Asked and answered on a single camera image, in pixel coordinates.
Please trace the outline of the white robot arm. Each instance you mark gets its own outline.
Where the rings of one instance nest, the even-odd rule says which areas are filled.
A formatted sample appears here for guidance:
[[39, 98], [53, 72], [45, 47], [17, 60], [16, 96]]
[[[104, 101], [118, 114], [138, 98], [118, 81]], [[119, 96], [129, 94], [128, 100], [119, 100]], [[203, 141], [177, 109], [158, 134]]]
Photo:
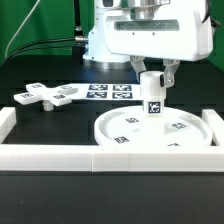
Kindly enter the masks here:
[[104, 69], [131, 63], [146, 70], [146, 58], [161, 59], [162, 85], [174, 85], [182, 61], [197, 61], [213, 50], [209, 0], [94, 0], [94, 26], [84, 60]]

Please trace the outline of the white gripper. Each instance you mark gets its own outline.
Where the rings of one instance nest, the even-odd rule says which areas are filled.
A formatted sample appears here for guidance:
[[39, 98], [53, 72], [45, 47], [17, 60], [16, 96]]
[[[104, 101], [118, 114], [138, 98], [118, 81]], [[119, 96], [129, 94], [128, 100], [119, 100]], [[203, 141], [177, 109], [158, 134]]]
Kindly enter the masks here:
[[152, 20], [132, 20], [129, 10], [108, 11], [104, 15], [106, 46], [111, 53], [131, 56], [137, 81], [146, 70], [144, 57], [164, 59], [160, 84], [170, 88], [179, 60], [200, 60], [213, 49], [211, 22], [203, 21], [205, 15], [204, 4], [162, 5]]

